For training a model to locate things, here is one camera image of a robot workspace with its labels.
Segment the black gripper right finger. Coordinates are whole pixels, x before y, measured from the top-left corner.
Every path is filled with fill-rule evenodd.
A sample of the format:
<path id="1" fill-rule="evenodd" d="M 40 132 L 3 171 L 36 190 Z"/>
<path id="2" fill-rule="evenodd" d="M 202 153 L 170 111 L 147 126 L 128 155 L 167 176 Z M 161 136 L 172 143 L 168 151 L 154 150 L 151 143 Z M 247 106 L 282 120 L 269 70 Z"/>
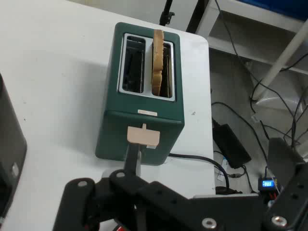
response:
<path id="1" fill-rule="evenodd" d="M 269 140 L 268 167 L 282 186 L 262 219 L 264 231 L 308 229 L 308 163 L 281 138 Z"/>

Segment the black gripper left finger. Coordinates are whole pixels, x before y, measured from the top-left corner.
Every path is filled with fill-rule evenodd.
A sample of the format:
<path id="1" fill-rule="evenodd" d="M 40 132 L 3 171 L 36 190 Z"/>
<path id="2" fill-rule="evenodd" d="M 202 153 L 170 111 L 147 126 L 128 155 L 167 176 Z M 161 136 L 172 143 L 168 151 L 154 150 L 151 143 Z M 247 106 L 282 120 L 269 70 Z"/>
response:
<path id="1" fill-rule="evenodd" d="M 53 230 L 97 231 L 114 219 L 129 231 L 191 231 L 188 200 L 166 186 L 137 176 L 140 145 L 129 144 L 123 169 L 94 182 L 74 179 L 64 188 Z"/>

